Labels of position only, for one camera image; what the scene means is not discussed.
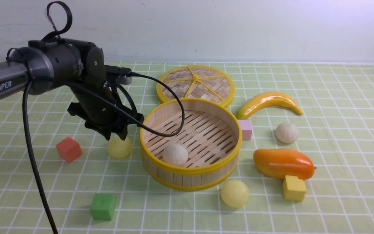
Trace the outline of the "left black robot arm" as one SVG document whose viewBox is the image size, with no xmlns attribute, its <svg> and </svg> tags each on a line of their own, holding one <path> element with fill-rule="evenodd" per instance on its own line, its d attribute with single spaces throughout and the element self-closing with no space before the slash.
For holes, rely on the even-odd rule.
<svg viewBox="0 0 374 234">
<path fill-rule="evenodd" d="M 51 81 L 34 82 L 30 95 L 41 95 L 69 82 L 91 92 L 72 88 L 78 102 L 67 111 L 85 121 L 107 140 L 112 133 L 125 139 L 130 124 L 139 124 L 144 116 L 134 104 L 124 106 L 117 93 L 131 83 L 131 69 L 105 65 L 103 50 L 90 42 L 65 39 L 61 42 L 29 41 L 27 47 L 15 49 L 0 62 L 0 100 L 24 91 L 32 78 L 49 77 Z"/>
</svg>

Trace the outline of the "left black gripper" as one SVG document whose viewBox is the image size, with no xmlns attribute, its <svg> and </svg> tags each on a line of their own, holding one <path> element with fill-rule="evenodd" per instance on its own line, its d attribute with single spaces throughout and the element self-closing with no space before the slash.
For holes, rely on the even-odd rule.
<svg viewBox="0 0 374 234">
<path fill-rule="evenodd" d="M 118 136 L 123 141 L 126 140 L 128 125 L 136 124 L 136 121 L 144 121 L 144 116 L 133 109 L 135 108 L 133 102 L 131 108 L 122 104 L 117 94 L 118 86 L 109 84 L 106 77 L 68 78 L 67 81 L 88 89 L 123 111 L 123 113 L 117 111 L 87 92 L 71 89 L 78 102 L 72 102 L 67 108 L 67 112 L 71 116 L 78 116 L 83 119 L 86 128 L 95 130 L 105 136 L 108 141 L 112 135 Z"/>
</svg>

